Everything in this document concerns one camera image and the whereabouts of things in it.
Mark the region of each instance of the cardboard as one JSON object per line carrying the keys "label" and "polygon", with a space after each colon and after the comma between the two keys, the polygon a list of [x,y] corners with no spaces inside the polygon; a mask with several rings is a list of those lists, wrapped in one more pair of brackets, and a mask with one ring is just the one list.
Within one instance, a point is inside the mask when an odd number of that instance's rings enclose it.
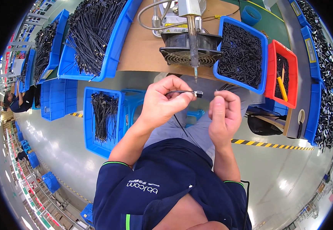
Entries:
{"label": "cardboard", "polygon": [[[159,48],[164,47],[161,38],[157,38],[152,34],[152,30],[147,30],[139,25],[137,21],[138,12],[144,7],[153,3],[153,0],[144,0],[139,7],[132,25],[129,28],[126,40],[124,41],[122,53],[119,58],[118,71],[154,71],[169,72],[175,74],[186,74],[194,76],[194,70],[188,66],[170,65],[168,66],[160,53]],[[206,11],[202,18],[227,15],[235,12],[238,6],[223,2],[220,0],[207,0]],[[151,26],[151,18],[153,10],[148,9],[141,15],[141,21],[147,26]],[[240,12],[236,12],[230,17],[240,21]],[[203,22],[202,26],[210,34],[217,35],[219,33],[219,19]],[[198,76],[218,80],[212,73],[212,67],[199,67]]]}

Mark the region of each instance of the red plastic bin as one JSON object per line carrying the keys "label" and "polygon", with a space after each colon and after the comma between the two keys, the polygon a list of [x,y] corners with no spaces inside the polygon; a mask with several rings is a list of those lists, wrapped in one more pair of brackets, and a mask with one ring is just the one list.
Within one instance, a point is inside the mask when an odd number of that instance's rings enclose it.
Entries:
{"label": "red plastic bin", "polygon": [[[288,101],[275,97],[276,87],[276,53],[282,55],[288,60],[289,65],[289,86],[288,86]],[[298,61],[297,56],[290,51],[287,47],[283,46],[277,40],[272,40],[272,43],[268,45],[268,63],[267,63],[267,78],[264,96],[280,104],[287,106],[288,108],[296,108],[297,106],[297,94],[298,94]]]}

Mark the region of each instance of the fingernail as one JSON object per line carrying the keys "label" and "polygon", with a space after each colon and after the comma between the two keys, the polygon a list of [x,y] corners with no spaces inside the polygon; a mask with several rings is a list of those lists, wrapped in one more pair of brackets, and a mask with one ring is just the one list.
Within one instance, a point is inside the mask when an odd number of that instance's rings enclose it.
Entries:
{"label": "fingernail", "polygon": [[216,105],[224,104],[224,98],[221,97],[221,96],[216,96],[216,97],[215,97],[215,104],[216,104]]}

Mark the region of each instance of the shirt logo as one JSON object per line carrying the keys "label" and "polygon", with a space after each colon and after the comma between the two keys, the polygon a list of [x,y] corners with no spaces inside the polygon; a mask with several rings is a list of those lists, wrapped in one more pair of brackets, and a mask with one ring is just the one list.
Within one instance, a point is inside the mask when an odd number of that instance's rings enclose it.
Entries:
{"label": "shirt logo", "polygon": [[153,187],[148,187],[148,186],[145,186],[147,182],[144,182],[142,180],[130,180],[128,181],[127,183],[127,187],[135,187],[135,188],[139,188],[141,189],[142,191],[148,191],[150,193],[155,193],[157,194],[158,193],[158,189],[157,188],[153,188]]}

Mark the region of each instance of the gray pants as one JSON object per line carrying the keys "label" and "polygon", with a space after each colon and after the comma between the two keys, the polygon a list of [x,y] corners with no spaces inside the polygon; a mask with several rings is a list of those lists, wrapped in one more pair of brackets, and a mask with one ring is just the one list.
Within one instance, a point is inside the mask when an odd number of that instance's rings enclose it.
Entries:
{"label": "gray pants", "polygon": [[[208,100],[209,102],[214,99],[214,91],[219,90],[226,84],[221,81],[209,80],[205,78],[199,78],[196,84],[193,76],[182,75],[180,78],[187,82],[187,84],[193,90],[202,90],[204,92],[202,98]],[[239,96],[241,101],[241,113],[243,116],[246,113],[248,105],[251,104],[250,91],[235,85],[227,85],[225,90],[233,92]],[[183,127],[186,126],[187,112],[188,108],[175,114]],[[185,129],[188,134],[188,136],[186,136],[173,116],[167,123],[154,129],[149,139],[146,141],[145,147],[169,138],[182,138],[200,147],[210,156],[212,152],[209,151],[210,153],[208,153],[208,150],[211,148],[215,150],[214,145],[212,144],[212,140],[209,136],[210,123],[211,119],[208,117],[208,113],[205,113],[196,122],[196,124]]]}

